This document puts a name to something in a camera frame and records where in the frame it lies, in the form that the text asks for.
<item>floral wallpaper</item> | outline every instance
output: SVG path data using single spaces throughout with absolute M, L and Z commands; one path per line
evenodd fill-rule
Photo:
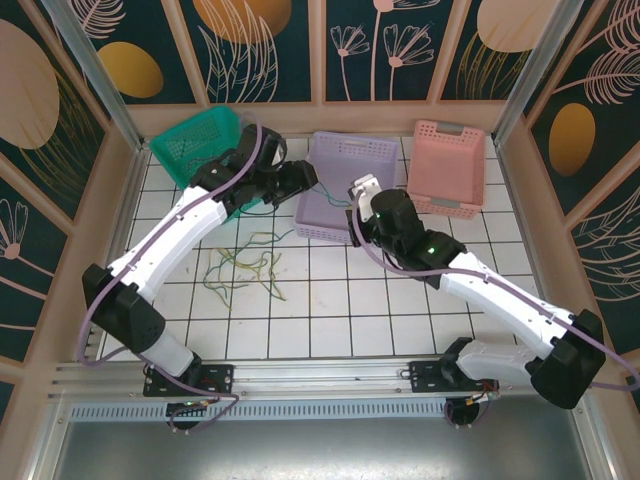
M 327 0 L 325 100 L 426 100 L 452 0 Z
M 442 100 L 506 100 L 558 0 L 471 0 Z
M 640 0 L 612 0 L 531 127 L 565 214 L 640 141 Z
M 160 0 L 68 2 L 126 104 L 195 103 Z
M 0 154 L 74 218 L 104 130 L 16 0 L 0 2 Z
M 180 0 L 211 103 L 311 101 L 306 0 Z
M 582 25 L 584 18 L 587 16 L 587 13 L 589 13 L 589 10 L 591 10 L 591 7 L 593 7 L 594 1 L 595 0 L 584 0 L 582 7 L 580 7 L 580 12 L 578 13 L 575 21 L 568 28 L 568 32 L 565 35 L 564 40 L 562 41 L 562 45 L 560 45 L 558 52 L 556 53 L 551 63 L 549 63 L 549 66 L 547 67 L 547 70 L 545 71 L 542 79 L 538 83 L 538 86 L 536 87 L 535 91 L 531 95 L 531 98 L 529 98 L 529 101 L 524 107 L 524 114 L 527 117 L 529 116 L 529 112 L 531 112 L 531 109 L 533 108 L 533 106 L 538 101 L 538 98 L 540 97 L 542 90 L 546 87 L 547 79 L 551 75 L 551 72 L 553 72 L 558 66 L 558 63 L 560 62 L 565 52 L 567 51 L 567 48 L 569 47 L 569 44 L 573 40 L 573 37 L 575 36 L 576 32 Z
M 640 348 L 640 168 L 572 235 L 616 351 Z
M 24 361 L 66 241 L 0 179 L 0 356 Z
M 0 425 L 2 425 L 2 419 L 9 407 L 9 400 L 11 400 L 11 394 L 13 393 L 14 385 L 0 381 Z

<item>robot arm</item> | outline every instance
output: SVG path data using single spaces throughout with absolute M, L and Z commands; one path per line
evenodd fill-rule
M 91 265 L 82 278 L 87 305 L 184 205 L 202 198 L 233 178 L 247 162 L 256 138 L 256 127 L 246 127 L 237 148 L 201 166 L 176 206 L 138 245 L 107 269 Z M 143 356 L 182 383 L 196 384 L 200 377 L 200 358 L 165 328 L 165 319 L 153 308 L 152 302 L 167 276 L 193 245 L 222 225 L 236 210 L 256 198 L 277 207 L 318 182 L 315 170 L 308 162 L 284 162 L 285 156 L 284 139 L 263 128 L 258 158 L 244 177 L 219 196 L 196 205 L 171 225 L 107 294 L 92 321 L 134 354 Z
M 604 364 L 604 354 L 529 303 L 602 342 L 602 324 L 595 314 L 584 310 L 575 315 L 550 305 L 493 272 L 449 235 L 425 230 L 403 190 L 382 191 L 375 177 L 368 175 L 354 182 L 350 194 L 352 198 L 359 196 L 358 228 L 367 243 L 393 256 L 406 271 L 464 269 L 478 273 L 480 278 L 452 272 L 422 279 L 433 288 L 478 305 L 526 344 L 488 345 L 459 338 L 440 360 L 440 374 L 449 383 L 483 378 L 530 383 L 551 403 L 562 408 L 575 406 Z M 351 214 L 347 217 L 354 245 L 359 246 Z M 489 282 L 489 277 L 516 294 Z

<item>metal frame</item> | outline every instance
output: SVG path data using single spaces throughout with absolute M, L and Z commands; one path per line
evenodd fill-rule
M 539 46 L 532 52 L 525 65 L 496 127 L 498 147 L 508 137 L 513 125 L 520 117 L 524 105 L 561 45 L 562 32 L 570 19 L 579 11 L 582 1 L 559 2 Z M 57 0 L 42 0 L 42 3 L 96 88 L 115 123 L 123 131 L 129 143 L 138 150 L 136 160 L 131 167 L 126 193 L 118 214 L 119 219 L 114 229 L 113 242 L 108 253 L 107 260 L 111 261 L 124 249 L 137 192 L 144 177 L 146 162 L 143 159 L 148 151 L 143 150 L 126 105 L 109 81 L 95 49 L 83 34 L 69 5 Z M 534 274 L 534 277 L 536 282 L 539 282 L 538 276 Z M 236 366 L 234 391 L 238 392 L 243 400 L 258 401 L 442 398 L 442 394 L 412 393 L 409 380 L 402 378 L 400 374 L 402 370 L 407 369 L 411 361 L 437 358 L 437 356 L 423 356 L 237 361 L 233 362 Z M 32 445 L 28 468 L 23 478 L 25 480 L 53 478 L 74 404 L 106 402 L 117 406 L 132 402 L 141 405 L 158 403 L 158 399 L 147 399 L 142 396 L 143 382 L 144 375 L 140 362 L 114 362 L 96 370 L 86 369 L 77 363 L 59 364 L 48 388 L 49 403 L 45 407 L 44 419 Z M 503 395 L 534 394 L 531 388 L 503 386 Z M 615 452 L 592 394 L 585 395 L 574 410 L 573 416 L 593 478 L 618 480 L 620 469 Z
M 238 361 L 234 362 L 234 391 L 241 399 L 250 401 L 437 399 L 444 395 L 412 393 L 409 380 L 401 375 L 411 361 L 437 358 Z M 23 478 L 53 478 L 74 405 L 80 402 L 106 403 L 113 407 L 157 404 L 159 399 L 142 396 L 143 381 L 141 362 L 112 363 L 96 370 L 76 363 L 59 364 L 48 389 L 50 403 Z M 527 387 L 503 388 L 506 396 L 536 394 Z M 184 401 L 185 398 L 162 400 Z M 599 412 L 591 393 L 580 401 L 573 416 L 593 478 L 618 480 L 619 468 L 603 425 L 599 423 Z
M 502 145 L 522 115 L 547 67 L 562 46 L 565 35 L 575 21 L 584 0 L 562 0 L 558 2 L 540 41 L 529 55 L 495 128 L 496 149 Z
M 127 142 L 139 150 L 142 144 L 138 129 L 129 115 L 124 100 L 98 58 L 95 48 L 78 22 L 71 3 L 60 0 L 41 0 L 41 2 L 105 108 L 111 114 L 113 121 L 120 128 Z

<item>leaf illustration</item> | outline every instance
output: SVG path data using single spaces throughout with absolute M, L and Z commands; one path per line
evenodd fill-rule
M 109 38 L 124 18 L 123 0 L 70 0 L 71 6 L 89 38 Z
M 621 105 L 622 99 L 640 86 L 640 49 L 603 53 L 593 62 L 586 78 L 558 87 L 553 93 L 582 84 L 591 103 Z
M 617 52 L 635 50 L 640 46 L 640 0 L 617 0 L 607 28 L 607 43 Z
M 640 188 L 616 208 L 585 218 L 574 239 L 598 300 L 640 295 Z
M 209 53 L 206 86 L 212 101 L 256 102 L 265 93 L 269 95 L 265 101 L 271 101 L 278 84 L 278 56 L 267 23 L 255 16 L 246 1 L 244 16 L 230 0 L 221 0 L 218 9 L 209 0 L 202 5 L 207 20 L 219 34 L 210 35 L 199 27 Z M 220 16 L 220 7 L 226 21 Z
M 220 39 L 214 35 L 211 36 L 202 28 L 200 33 L 207 44 L 209 53 L 209 72 L 207 73 L 207 91 L 211 94 L 214 103 L 224 103 L 229 96 L 229 72 L 227 66 L 220 54 Z
M 248 72 L 251 89 L 238 101 L 256 102 L 263 93 L 269 93 L 270 102 L 278 86 L 278 56 L 275 42 L 266 22 L 260 18 L 256 25 L 258 41 L 250 46 L 250 57 L 254 59 Z

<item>tile grid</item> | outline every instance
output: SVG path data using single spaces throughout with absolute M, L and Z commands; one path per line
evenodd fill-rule
M 296 148 L 290 148 L 289 155 L 292 153 L 296 155 L 292 158 L 302 158 L 306 155 L 308 151 L 309 141 L 308 139 L 300 139 L 293 140 L 296 142 Z M 403 152 L 402 157 L 398 159 L 402 161 L 402 167 L 399 165 L 398 172 L 401 175 L 398 181 L 398 187 L 406 188 L 406 177 L 408 176 L 410 161 L 407 157 L 410 157 L 410 150 L 412 144 L 407 139 L 402 139 L 400 144 Z M 163 167 L 157 165 L 154 159 L 152 158 L 150 161 L 150 165 L 147 168 L 147 172 L 145 173 L 145 181 L 141 195 L 139 196 L 138 205 L 136 207 L 136 217 L 132 224 L 132 229 L 130 233 L 130 246 L 137 243 L 146 232 L 144 230 L 150 230 L 153 225 L 157 222 L 161 215 L 164 215 L 166 211 L 168 211 L 168 206 L 160 205 L 157 210 L 161 213 L 161 215 L 157 215 L 157 218 L 153 216 L 153 205 L 150 207 L 149 202 L 156 202 L 162 199 L 162 192 L 171 192 L 172 193 L 172 204 L 177 201 L 180 195 L 180 191 L 177 189 L 175 184 L 171 181 L 171 179 L 164 173 Z M 534 282 L 532 281 L 530 269 L 528 266 L 528 262 L 525 256 L 522 257 L 524 253 L 524 248 L 522 246 L 522 240 L 519 237 L 519 232 L 517 229 L 517 224 L 515 227 L 515 233 L 513 227 L 511 230 L 509 228 L 504 227 L 501 231 L 500 228 L 496 226 L 500 226 L 504 223 L 505 220 L 509 220 L 513 216 L 510 200 L 507 196 L 504 196 L 504 192 L 506 192 L 506 187 L 504 186 L 504 179 L 502 177 L 502 173 L 500 171 L 500 166 L 498 164 L 498 160 L 495 159 L 495 154 L 490 154 L 488 152 L 487 155 L 487 205 L 485 206 L 485 210 L 478 217 L 482 220 L 482 231 L 480 233 L 478 229 L 471 231 L 472 234 L 468 237 L 471 241 L 465 240 L 465 238 L 459 238 L 463 243 L 466 243 L 470 249 L 477 248 L 478 251 L 485 252 L 488 258 L 481 258 L 485 263 L 493 263 L 498 267 L 498 270 L 501 271 L 503 267 L 506 269 L 501 273 L 508 273 L 508 278 L 512 281 L 516 279 L 521 279 L 521 281 L 526 284 L 526 286 L 530 289 L 534 289 Z M 497 200 L 492 200 L 492 195 L 495 195 Z M 294 204 L 290 204 L 287 208 L 282 208 L 278 210 L 272 215 L 265 215 L 264 219 L 267 222 L 270 222 L 270 227 L 273 231 L 278 230 L 278 233 L 282 234 L 285 231 L 289 230 L 292 225 L 292 217 L 294 213 Z M 252 212 L 262 211 L 261 207 L 256 207 Z M 487 221 L 487 215 L 489 215 L 489 220 L 493 220 L 493 224 L 489 225 Z M 281 262 L 285 260 L 285 256 L 288 252 L 297 253 L 301 248 L 304 248 L 306 251 L 307 259 L 306 259 L 306 268 L 308 272 L 304 277 L 300 275 L 290 276 L 291 272 L 287 274 L 286 279 L 278 280 L 278 285 L 290 286 L 292 289 L 295 287 L 295 283 L 300 283 L 301 281 L 306 281 L 307 288 L 305 289 L 308 295 L 308 299 L 305 303 L 305 313 L 302 314 L 302 308 L 297 309 L 292 305 L 291 309 L 285 309 L 284 311 L 288 311 L 288 315 L 274 315 L 275 313 L 275 304 L 276 300 L 272 299 L 269 296 L 268 301 L 265 302 L 265 309 L 262 311 L 256 310 L 256 313 L 250 312 L 249 314 L 245 312 L 245 308 L 241 307 L 242 299 L 246 299 L 246 296 L 243 296 L 243 290 L 235 292 L 236 298 L 234 299 L 234 291 L 231 292 L 230 303 L 232 305 L 232 310 L 226 312 L 224 318 L 220 317 L 220 314 L 211 314 L 211 315 L 203 315 L 202 311 L 207 310 L 207 305 L 201 305 L 203 301 L 203 294 L 208 294 L 209 297 L 215 297 L 213 292 L 209 292 L 208 290 L 204 290 L 203 288 L 199 288 L 200 282 L 202 281 L 204 267 L 206 266 L 205 259 L 208 257 L 209 247 L 211 246 L 227 246 L 227 247 L 238 247 L 241 246 L 240 237 L 241 234 L 244 235 L 246 232 L 244 230 L 249 228 L 251 230 L 250 222 L 252 219 L 260 219 L 262 217 L 254 217 L 249 215 L 241 215 L 240 218 L 235 221 L 235 235 L 233 235 L 233 242 L 229 240 L 229 244 L 220 244 L 221 235 L 216 231 L 213 234 L 214 239 L 203 241 L 194 248 L 193 256 L 195 257 L 195 267 L 193 274 L 184 279 L 182 277 L 174 277 L 168 280 L 165 287 L 167 287 L 167 297 L 173 298 L 172 292 L 178 292 L 178 287 L 180 284 L 190 284 L 190 289 L 187 285 L 184 285 L 187 289 L 190 290 L 190 297 L 188 299 L 188 309 L 185 309 L 185 313 L 181 313 L 177 315 L 178 318 L 173 318 L 171 315 L 166 315 L 165 318 L 168 320 L 168 324 L 173 323 L 174 321 L 180 321 L 181 324 L 186 324 L 185 328 L 185 341 L 187 344 L 194 344 L 199 342 L 197 339 L 198 332 L 201 332 L 207 325 L 210 325 L 211 330 L 220 330 L 222 327 L 220 322 L 226 323 L 226 332 L 225 333 L 225 341 L 224 348 L 217 351 L 217 353 L 212 354 L 214 357 L 208 357 L 206 354 L 203 355 L 205 359 L 217 359 L 217 358 L 283 358 L 283 354 L 278 350 L 282 350 L 280 348 L 283 345 L 283 338 L 287 340 L 287 326 L 295 326 L 295 330 L 300 333 L 304 338 L 300 340 L 300 338 L 292 337 L 292 342 L 294 341 L 303 341 L 305 344 L 308 342 L 308 350 L 305 347 L 306 355 L 298 355 L 300 357 L 318 357 L 318 356 L 358 356 L 358 352 L 367 351 L 366 355 L 403 355 L 403 354 L 418 354 L 418 353 L 431 353 L 430 348 L 428 346 L 423 346 L 424 348 L 418 348 L 409 346 L 407 347 L 407 338 L 411 338 L 412 332 L 406 331 L 407 325 L 427 325 L 426 320 L 428 319 L 428 325 L 425 327 L 424 338 L 425 342 L 431 343 L 433 342 L 433 350 L 438 353 L 442 353 L 447 346 L 447 342 L 450 343 L 450 340 L 446 335 L 454 337 L 461 335 L 473 335 L 477 336 L 480 331 L 483 330 L 483 326 L 478 324 L 476 325 L 474 322 L 479 322 L 479 311 L 471 308 L 466 302 L 464 303 L 464 307 L 460 305 L 461 309 L 459 310 L 456 306 L 453 305 L 452 302 L 448 304 L 442 304 L 442 299 L 438 297 L 438 294 L 435 290 L 427 287 L 426 284 L 422 286 L 421 290 L 424 292 L 423 300 L 416 298 L 416 306 L 411 307 L 408 310 L 403 310 L 405 308 L 403 305 L 400 305 L 400 310 L 398 310 L 398 305 L 394 305 L 394 295 L 398 294 L 398 288 L 404 287 L 408 284 L 403 283 L 395 283 L 395 282 L 405 282 L 406 280 L 398 279 L 398 277 L 394 274 L 390 274 L 389 272 L 382 271 L 380 274 L 370 274 L 370 273 L 361 273 L 361 270 L 366 267 L 363 262 L 371 262 L 369 259 L 360 258 L 356 259 L 356 254 L 354 253 L 353 259 L 351 259 L 351 253 L 355 252 L 355 249 L 345 245 L 339 244 L 327 244 L 324 242 L 318 241 L 308 241 L 301 240 L 296 238 L 295 240 L 289 240 L 284 242 L 285 244 L 272 244 L 266 248 L 263 247 L 264 250 L 269 250 L 272 254 L 275 252 L 277 248 L 280 252 L 282 252 Z M 450 219 L 447 217 L 436 217 L 430 215 L 421 215 L 423 221 L 427 228 L 434 229 L 442 229 L 448 230 L 449 233 L 453 232 L 454 236 L 458 237 L 456 233 L 459 231 L 463 236 L 469 234 L 465 229 L 468 229 L 468 225 L 461 224 L 460 221 L 456 221 L 455 219 Z M 293 237 L 295 233 L 291 233 L 288 237 Z M 333 275 L 336 278 L 331 278 L 332 275 L 327 276 L 327 278 L 318 278 L 314 276 L 314 266 L 312 256 L 315 256 L 317 252 L 321 251 L 319 249 L 324 249 L 322 251 L 329 251 L 329 248 L 332 247 L 342 247 L 344 248 L 344 277 L 340 277 L 339 275 Z M 501 251 L 501 255 L 497 255 L 497 250 L 507 248 L 507 250 Z M 524 268 L 511 268 L 510 261 L 514 259 L 522 260 L 524 258 L 527 263 Z M 351 271 L 350 262 L 353 260 L 353 266 L 356 270 Z M 338 271 L 342 269 L 341 266 L 335 264 L 335 267 L 338 268 Z M 238 272 L 236 271 L 235 266 L 231 268 L 231 281 L 238 282 Z M 363 308 L 363 299 L 362 292 L 368 293 L 368 289 L 373 289 L 375 291 L 380 291 L 382 293 L 382 281 L 384 281 L 384 291 L 386 296 L 386 305 L 380 304 L 380 309 L 372 311 L 369 306 Z M 314 299 L 313 293 L 314 290 L 316 293 L 319 290 L 323 290 L 329 287 L 342 286 L 346 289 L 346 309 L 340 310 L 336 312 L 327 312 L 327 311 L 317 311 L 314 310 L 318 306 L 317 298 Z M 266 290 L 263 289 L 259 284 L 253 285 L 254 288 L 262 290 L 264 293 Z M 236 307 L 243 310 L 240 314 L 234 313 L 234 300 L 236 300 Z M 420 307 L 418 304 L 420 302 L 424 303 L 424 307 Z M 267 310 L 267 315 L 263 315 L 263 311 Z M 464 327 L 463 324 L 458 324 L 462 328 L 462 330 L 454 332 L 451 325 L 455 324 L 453 320 L 458 322 L 460 319 L 456 317 L 456 315 L 464 315 L 466 317 L 467 327 Z M 284 321 L 279 317 L 286 316 L 288 320 Z M 383 324 L 380 323 L 380 320 L 386 319 L 388 326 L 383 328 Z M 368 338 L 368 330 L 371 327 L 372 331 L 374 331 L 375 335 L 379 335 L 378 346 L 379 349 L 376 351 L 375 349 L 371 349 L 370 345 L 367 345 L 369 340 Z M 248 348 L 242 348 L 242 344 L 245 340 L 245 334 L 254 335 L 255 338 L 248 342 L 249 346 L 255 346 L 259 344 L 259 348 L 256 351 L 248 351 Z M 348 352 L 344 349 L 340 348 L 331 348 L 330 343 L 336 341 L 338 344 L 340 343 L 337 340 L 340 340 L 340 335 L 348 335 Z M 111 342 L 103 342 L 103 354 L 107 353 L 106 343 L 110 343 L 109 351 L 113 350 L 117 346 L 117 342 L 111 339 Z M 415 351 L 407 350 L 407 348 L 413 348 Z

